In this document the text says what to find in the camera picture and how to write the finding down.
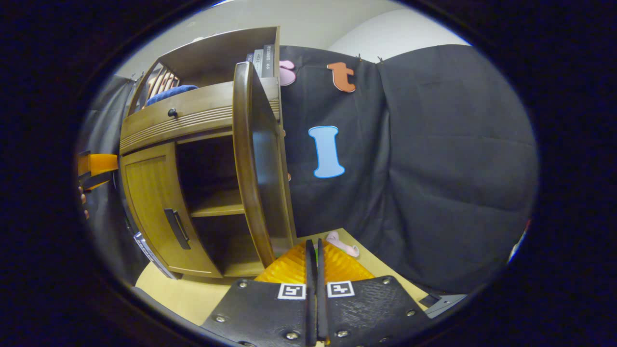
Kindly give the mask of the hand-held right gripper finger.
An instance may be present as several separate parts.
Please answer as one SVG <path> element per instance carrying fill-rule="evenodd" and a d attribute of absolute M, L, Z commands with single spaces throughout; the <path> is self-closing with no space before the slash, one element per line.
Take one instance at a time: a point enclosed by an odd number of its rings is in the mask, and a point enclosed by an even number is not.
<path fill-rule="evenodd" d="M 407 345 L 430 326 L 428 315 L 392 275 L 370 274 L 322 239 L 317 262 L 317 336 L 327 345 Z"/>
<path fill-rule="evenodd" d="M 317 344 L 317 260 L 303 241 L 254 280 L 230 286 L 203 328 L 244 347 Z"/>

